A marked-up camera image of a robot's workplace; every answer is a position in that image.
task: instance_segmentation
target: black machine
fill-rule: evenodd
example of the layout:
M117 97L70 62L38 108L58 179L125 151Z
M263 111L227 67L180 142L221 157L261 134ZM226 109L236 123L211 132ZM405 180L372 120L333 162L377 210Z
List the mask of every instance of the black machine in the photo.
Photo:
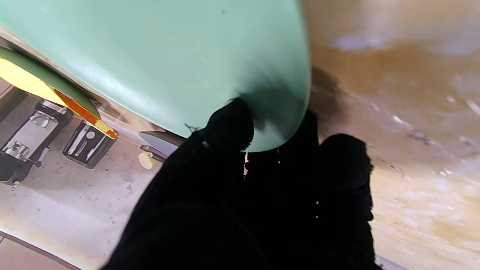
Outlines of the black machine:
M93 169L114 142L115 140L82 121L63 149L63 154L80 165Z
M72 121L66 107L42 100L34 113L8 139L0 150L0 183L16 185L23 181L33 165L41 166L48 145Z

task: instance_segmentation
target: mint green surfboard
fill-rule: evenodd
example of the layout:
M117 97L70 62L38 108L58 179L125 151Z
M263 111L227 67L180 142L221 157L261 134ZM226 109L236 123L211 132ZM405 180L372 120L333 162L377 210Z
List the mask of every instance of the mint green surfboard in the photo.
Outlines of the mint green surfboard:
M97 93L173 133L239 95L256 115L247 151L297 130L310 60L295 0L0 0L0 24Z

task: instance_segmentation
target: concrete floor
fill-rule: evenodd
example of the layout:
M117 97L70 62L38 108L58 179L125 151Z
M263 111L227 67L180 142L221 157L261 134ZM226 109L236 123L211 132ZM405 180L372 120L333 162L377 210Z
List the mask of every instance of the concrete floor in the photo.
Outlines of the concrete floor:
M0 123L0 144L26 120L36 102L27 97ZM119 139L93 170L84 168L61 153L79 123L74 119L62 131L42 167L32 168L14 192L0 184L0 231L90 270L108 259L161 164L144 169L137 159L141 150ZM404 270L382 257L378 262L387 270Z

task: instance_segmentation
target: grey object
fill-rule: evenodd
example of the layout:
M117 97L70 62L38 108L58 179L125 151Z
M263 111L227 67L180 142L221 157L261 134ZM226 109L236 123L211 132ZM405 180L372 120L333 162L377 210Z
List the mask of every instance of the grey object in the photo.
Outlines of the grey object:
M171 132L160 131L142 131L140 138L166 156L170 156L186 140L186 138Z
M0 182L15 185L23 181L33 165L49 152L48 145L72 120L66 107L47 100L38 102L33 114L15 131L0 150Z

